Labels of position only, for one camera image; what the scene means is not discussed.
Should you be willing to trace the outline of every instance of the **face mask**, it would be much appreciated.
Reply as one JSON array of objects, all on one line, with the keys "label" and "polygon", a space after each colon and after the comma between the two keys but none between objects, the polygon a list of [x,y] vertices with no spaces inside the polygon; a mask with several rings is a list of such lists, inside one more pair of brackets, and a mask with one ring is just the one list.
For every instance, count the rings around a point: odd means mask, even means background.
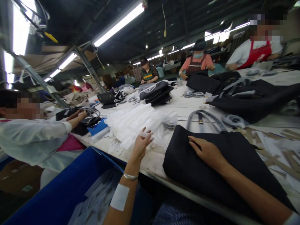
[{"label": "face mask", "polygon": [[202,56],[203,56],[203,53],[201,53],[201,54],[194,54],[195,58],[201,58]]}]

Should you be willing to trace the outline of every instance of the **metal pole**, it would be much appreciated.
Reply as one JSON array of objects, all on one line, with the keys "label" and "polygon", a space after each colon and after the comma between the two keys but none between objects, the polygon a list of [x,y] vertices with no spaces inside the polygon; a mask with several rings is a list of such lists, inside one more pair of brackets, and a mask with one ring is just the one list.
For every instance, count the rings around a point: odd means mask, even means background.
[{"label": "metal pole", "polygon": [[91,74],[91,76],[94,78],[97,86],[99,87],[99,89],[101,90],[101,93],[106,92],[106,90],[102,87],[101,85],[101,80],[96,72],[96,70],[92,67],[92,64],[90,63],[90,61],[88,60],[87,56],[79,50],[79,48],[77,46],[74,46],[74,49],[77,53],[77,55],[81,58],[81,60],[83,61],[85,67],[87,68],[88,72]]},{"label": "metal pole", "polygon": [[57,101],[63,108],[69,108],[69,105],[65,101],[60,99],[60,96],[53,92],[55,88],[51,85],[48,85],[43,78],[21,57],[14,53],[11,53],[14,59],[47,91],[53,99]]}]

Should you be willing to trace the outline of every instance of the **white jacket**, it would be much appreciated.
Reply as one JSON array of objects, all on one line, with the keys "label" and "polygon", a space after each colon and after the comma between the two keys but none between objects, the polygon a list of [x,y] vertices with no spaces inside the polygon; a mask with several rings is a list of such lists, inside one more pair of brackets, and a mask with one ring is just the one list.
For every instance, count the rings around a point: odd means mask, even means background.
[{"label": "white jacket", "polygon": [[82,151],[56,152],[66,141],[72,126],[66,119],[14,119],[0,122],[0,148],[9,156],[42,168],[61,172]]}]

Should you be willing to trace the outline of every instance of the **hand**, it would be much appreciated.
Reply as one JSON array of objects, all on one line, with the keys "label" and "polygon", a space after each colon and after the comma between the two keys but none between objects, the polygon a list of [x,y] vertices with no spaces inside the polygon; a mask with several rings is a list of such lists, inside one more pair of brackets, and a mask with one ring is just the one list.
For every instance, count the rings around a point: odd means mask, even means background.
[{"label": "hand", "polygon": [[228,65],[228,69],[229,70],[236,70],[237,68],[239,68],[239,66],[236,63]]},{"label": "hand", "polygon": [[180,76],[181,76],[184,80],[187,80],[187,79],[188,79],[188,76],[185,75],[185,74],[183,74],[183,73],[181,73]]},{"label": "hand", "polygon": [[207,67],[207,69],[209,69],[210,71],[214,71],[215,70],[215,66],[214,65],[210,65]]},{"label": "hand", "polygon": [[190,140],[190,145],[193,147],[199,158],[212,169],[220,172],[223,168],[229,165],[226,159],[222,156],[218,147],[213,143],[193,136],[189,136],[188,138]]},{"label": "hand", "polygon": [[87,117],[87,112],[84,110],[83,112],[80,112],[78,114],[78,117],[81,118],[81,120],[83,120],[85,117]]},{"label": "hand", "polygon": [[267,60],[270,60],[270,59],[276,59],[280,56],[280,54],[273,54],[273,55],[270,55]]},{"label": "hand", "polygon": [[80,112],[81,112],[81,109],[78,110],[78,111],[77,111],[76,113],[74,113],[73,115],[70,115],[70,116],[67,118],[67,121],[76,118]]},{"label": "hand", "polygon": [[146,147],[152,142],[152,140],[150,140],[151,138],[151,130],[148,130],[147,133],[149,133],[147,135],[146,138],[142,137],[142,136],[138,136],[135,140],[135,145],[134,145],[134,149],[131,155],[131,158],[134,159],[138,159],[138,160],[142,160],[146,154]]}]

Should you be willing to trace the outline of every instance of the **silver bracelet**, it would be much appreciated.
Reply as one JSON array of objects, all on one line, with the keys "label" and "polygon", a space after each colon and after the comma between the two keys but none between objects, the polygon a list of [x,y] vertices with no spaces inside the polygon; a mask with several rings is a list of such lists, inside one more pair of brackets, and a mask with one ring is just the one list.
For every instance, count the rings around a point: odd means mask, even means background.
[{"label": "silver bracelet", "polygon": [[132,175],[128,175],[126,173],[123,173],[123,175],[128,180],[136,180],[138,178],[138,175],[137,176],[132,176]]}]

